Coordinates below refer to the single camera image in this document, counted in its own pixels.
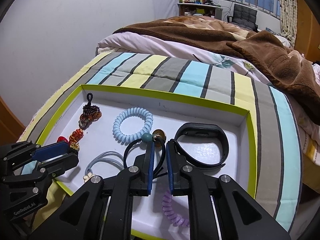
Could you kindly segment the black smart wristband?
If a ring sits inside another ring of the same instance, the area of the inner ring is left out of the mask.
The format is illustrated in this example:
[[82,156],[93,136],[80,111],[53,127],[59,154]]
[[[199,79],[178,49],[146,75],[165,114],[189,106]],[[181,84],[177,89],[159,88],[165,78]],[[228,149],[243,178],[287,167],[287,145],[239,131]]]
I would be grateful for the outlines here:
[[223,168],[229,155],[225,132],[213,124],[187,122],[178,129],[170,142],[188,163],[204,171]]

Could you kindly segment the wooden door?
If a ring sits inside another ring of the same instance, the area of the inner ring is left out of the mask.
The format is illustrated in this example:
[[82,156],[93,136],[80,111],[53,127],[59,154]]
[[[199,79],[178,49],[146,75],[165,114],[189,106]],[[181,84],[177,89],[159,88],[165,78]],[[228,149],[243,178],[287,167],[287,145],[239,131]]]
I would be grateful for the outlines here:
[[3,99],[0,99],[0,145],[15,143],[25,129],[24,124],[12,113]]

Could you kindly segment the striped bed cover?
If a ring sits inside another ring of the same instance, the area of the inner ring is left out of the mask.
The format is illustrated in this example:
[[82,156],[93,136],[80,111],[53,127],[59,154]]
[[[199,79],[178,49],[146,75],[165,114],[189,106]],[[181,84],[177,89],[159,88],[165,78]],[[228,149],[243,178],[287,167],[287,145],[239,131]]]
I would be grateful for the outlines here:
[[50,141],[68,123],[67,110],[85,90],[179,102],[182,114],[205,107],[218,122],[244,126],[247,148],[239,175],[247,192],[285,229],[291,230],[302,187],[302,152],[295,115],[285,94],[219,64],[141,53],[102,53],[82,67],[34,115],[21,140]]

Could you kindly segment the brown fleece blanket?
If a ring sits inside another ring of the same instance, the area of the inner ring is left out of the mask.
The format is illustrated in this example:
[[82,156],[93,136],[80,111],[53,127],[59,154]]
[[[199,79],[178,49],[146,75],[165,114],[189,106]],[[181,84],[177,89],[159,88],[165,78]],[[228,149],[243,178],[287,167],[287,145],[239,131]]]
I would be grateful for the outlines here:
[[176,16],[116,30],[178,42],[252,63],[279,90],[291,96],[319,124],[319,85],[312,63],[268,31],[253,32],[206,16]]

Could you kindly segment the wooden wardrobe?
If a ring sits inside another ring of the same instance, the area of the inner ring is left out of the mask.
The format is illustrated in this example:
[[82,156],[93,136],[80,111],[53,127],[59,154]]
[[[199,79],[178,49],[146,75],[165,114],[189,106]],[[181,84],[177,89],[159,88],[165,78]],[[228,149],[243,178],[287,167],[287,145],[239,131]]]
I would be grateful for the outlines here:
[[312,62],[319,61],[319,23],[304,0],[297,0],[295,50]]

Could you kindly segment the black office chair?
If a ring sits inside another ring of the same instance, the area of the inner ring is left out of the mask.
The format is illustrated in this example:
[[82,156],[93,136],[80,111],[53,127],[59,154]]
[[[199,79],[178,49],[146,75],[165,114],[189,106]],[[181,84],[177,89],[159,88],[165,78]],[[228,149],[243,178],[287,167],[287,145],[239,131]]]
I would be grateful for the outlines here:
[[258,31],[258,25],[256,24],[257,11],[249,7],[235,4],[233,9],[233,15],[227,16],[227,22],[237,25],[241,28],[245,28],[254,32]]

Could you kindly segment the cluttered desk shelf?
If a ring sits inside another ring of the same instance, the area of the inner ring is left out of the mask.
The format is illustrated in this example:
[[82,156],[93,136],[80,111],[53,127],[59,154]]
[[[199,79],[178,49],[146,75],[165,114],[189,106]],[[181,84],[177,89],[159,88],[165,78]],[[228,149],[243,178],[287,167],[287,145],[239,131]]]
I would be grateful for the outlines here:
[[221,5],[212,0],[179,0],[177,5],[180,16],[202,15],[222,20]]

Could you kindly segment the patterned window curtain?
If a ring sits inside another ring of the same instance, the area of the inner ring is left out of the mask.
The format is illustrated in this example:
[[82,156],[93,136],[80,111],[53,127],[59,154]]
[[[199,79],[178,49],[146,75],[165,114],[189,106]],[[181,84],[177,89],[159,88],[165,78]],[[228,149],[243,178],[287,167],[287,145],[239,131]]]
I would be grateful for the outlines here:
[[280,30],[281,34],[295,46],[297,36],[297,0],[280,1]]

